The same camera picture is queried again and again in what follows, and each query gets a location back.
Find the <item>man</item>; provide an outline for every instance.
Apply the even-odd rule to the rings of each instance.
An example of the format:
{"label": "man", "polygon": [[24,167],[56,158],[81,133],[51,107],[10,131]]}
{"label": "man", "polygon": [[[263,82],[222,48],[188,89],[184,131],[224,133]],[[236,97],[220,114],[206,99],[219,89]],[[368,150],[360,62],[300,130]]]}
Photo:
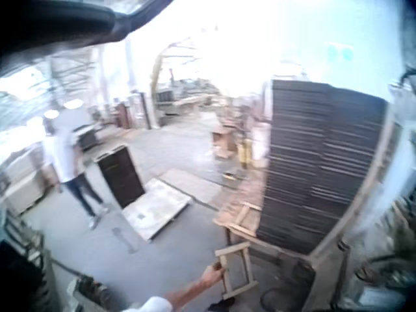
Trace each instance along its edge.
{"label": "man", "polygon": [[60,184],[63,184],[75,196],[90,218],[90,229],[94,229],[99,221],[99,216],[85,200],[83,192],[95,199],[101,205],[104,213],[109,211],[109,205],[103,202],[86,179],[82,151],[77,144],[77,138],[71,131],[56,129],[52,120],[49,119],[44,119],[44,127],[46,131],[45,159],[55,171],[58,180],[56,187],[60,190]]}
{"label": "man", "polygon": [[198,297],[201,293],[218,283],[225,269],[220,263],[210,265],[205,269],[201,278],[188,287],[177,292],[171,292],[164,297],[151,297],[140,309],[128,309],[124,312],[174,312]]}

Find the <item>factory floor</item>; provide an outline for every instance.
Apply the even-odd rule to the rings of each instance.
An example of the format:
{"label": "factory floor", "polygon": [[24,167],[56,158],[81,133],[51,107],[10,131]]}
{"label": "factory floor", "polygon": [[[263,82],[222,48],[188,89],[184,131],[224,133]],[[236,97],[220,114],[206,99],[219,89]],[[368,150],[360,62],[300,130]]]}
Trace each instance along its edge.
{"label": "factory floor", "polygon": [[[118,307],[125,309],[132,303],[144,303],[150,296],[178,290],[197,279],[205,267],[215,261],[214,251],[226,246],[224,230],[212,223],[215,208],[192,202],[171,224],[168,224],[152,243],[144,242],[127,223],[112,197],[105,180],[92,159],[102,151],[128,144],[143,182],[177,168],[227,188],[235,182],[224,181],[222,172],[236,165],[235,160],[219,161],[212,154],[212,124],[201,116],[181,119],[166,127],[151,131],[114,131],[106,133],[104,145],[86,153],[86,174],[97,192],[112,211],[103,217],[98,227],[88,229],[87,218],[80,205],[64,191],[51,190],[35,207],[24,214],[24,219],[43,231],[45,245],[52,256],[65,265],[95,277],[110,288],[118,299]],[[252,257],[253,273],[259,286],[238,296],[231,311],[263,311],[259,298],[275,287],[281,269],[263,259]],[[317,273],[317,280],[332,276],[339,269],[340,257],[335,255],[330,264]],[[235,285],[242,280],[241,260],[231,260],[231,276]],[[69,273],[55,268],[58,293],[62,303],[68,301],[66,288],[73,279]],[[322,282],[333,289],[333,283]],[[205,311],[210,304],[220,301],[221,283],[191,302],[184,311]],[[331,290],[326,291],[330,297]],[[327,299],[312,297],[312,306],[326,306]]]}

